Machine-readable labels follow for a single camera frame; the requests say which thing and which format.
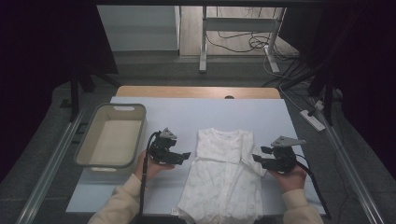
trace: metal rail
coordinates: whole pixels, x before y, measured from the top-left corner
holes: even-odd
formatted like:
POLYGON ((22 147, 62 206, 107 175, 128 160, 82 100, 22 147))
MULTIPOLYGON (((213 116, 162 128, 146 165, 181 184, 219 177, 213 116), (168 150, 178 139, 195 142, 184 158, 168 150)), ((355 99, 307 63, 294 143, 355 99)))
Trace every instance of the metal rail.
POLYGON ((32 194, 30 195, 27 203, 21 211, 20 216, 17 219, 17 224, 30 224, 35 219, 35 215, 37 214, 38 209, 40 208, 40 205, 42 204, 47 191, 50 188, 53 178, 58 172, 59 166, 61 165, 64 158, 64 154, 67 151, 72 141, 73 135, 75 134, 78 125, 87 109, 87 100, 83 99, 82 103, 82 108, 77 114, 76 119, 73 122, 69 122, 67 125, 61 140, 49 158, 46 168, 38 179, 37 184, 35 184, 32 194))
POLYGON ((364 185, 361 177, 359 176, 355 166, 352 163, 352 160, 349 158, 347 151, 338 137, 333 126, 330 126, 327 120, 324 118, 322 113, 318 113, 320 121, 324 124, 327 129, 327 135, 332 143, 332 147, 335 153, 338 153, 338 158, 343 166, 343 169, 346 173, 346 176, 355 190, 355 193, 358 195, 359 201, 361 202, 361 206, 363 207, 364 212, 366 213, 370 223, 373 224, 384 224, 384 219, 381 217, 379 210, 375 204, 373 197, 371 196, 369 190, 364 185))

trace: beige basket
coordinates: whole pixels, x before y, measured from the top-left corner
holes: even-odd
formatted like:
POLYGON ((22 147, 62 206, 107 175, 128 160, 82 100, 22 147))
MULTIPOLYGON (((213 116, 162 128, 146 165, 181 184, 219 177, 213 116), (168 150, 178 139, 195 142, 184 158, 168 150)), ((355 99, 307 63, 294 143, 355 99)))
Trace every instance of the beige basket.
POLYGON ((78 147, 75 162, 95 172, 131 173, 143 148, 146 108, 141 104, 99 105, 78 147))

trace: dark curtain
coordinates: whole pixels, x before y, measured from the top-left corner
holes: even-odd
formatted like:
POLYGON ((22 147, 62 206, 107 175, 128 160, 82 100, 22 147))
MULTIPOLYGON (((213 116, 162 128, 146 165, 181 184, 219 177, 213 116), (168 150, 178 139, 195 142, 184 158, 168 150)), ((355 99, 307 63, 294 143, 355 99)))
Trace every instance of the dark curtain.
POLYGON ((2 180, 72 69, 116 74, 117 67, 93 1, 2 1, 0 29, 2 180))
MULTIPOLYGON (((344 95, 344 115, 395 177, 396 152, 390 139, 396 112, 396 3, 360 0, 359 4, 361 14, 336 54, 330 73, 335 88, 344 95)), ((279 35, 314 67, 329 52, 349 12, 347 7, 288 8, 279 35)))

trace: sleeve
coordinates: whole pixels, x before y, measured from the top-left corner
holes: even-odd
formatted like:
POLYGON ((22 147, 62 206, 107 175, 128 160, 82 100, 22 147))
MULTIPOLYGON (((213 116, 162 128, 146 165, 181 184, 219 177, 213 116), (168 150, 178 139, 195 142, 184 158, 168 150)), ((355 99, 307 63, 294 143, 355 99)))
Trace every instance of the sleeve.
POLYGON ((129 223, 139 211, 140 180, 131 177, 121 187, 116 187, 105 205, 96 212, 88 223, 129 223))
POLYGON ((264 158, 272 158, 270 155, 263 154, 259 147, 254 144, 253 133, 245 132, 242 148, 242 162, 250 167, 257 175, 265 176, 267 170, 262 169, 262 164, 253 160, 252 154, 260 155, 264 158))
POLYGON ((288 191, 282 195, 288 211, 283 216, 285 224, 321 224, 318 209, 309 205, 303 189, 288 191))

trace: white wall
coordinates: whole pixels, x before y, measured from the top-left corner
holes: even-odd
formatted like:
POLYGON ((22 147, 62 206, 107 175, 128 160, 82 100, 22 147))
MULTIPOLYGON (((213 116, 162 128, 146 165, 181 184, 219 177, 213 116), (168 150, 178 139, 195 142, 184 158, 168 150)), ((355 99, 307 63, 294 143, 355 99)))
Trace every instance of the white wall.
POLYGON ((113 51, 178 50, 179 7, 98 6, 113 51))

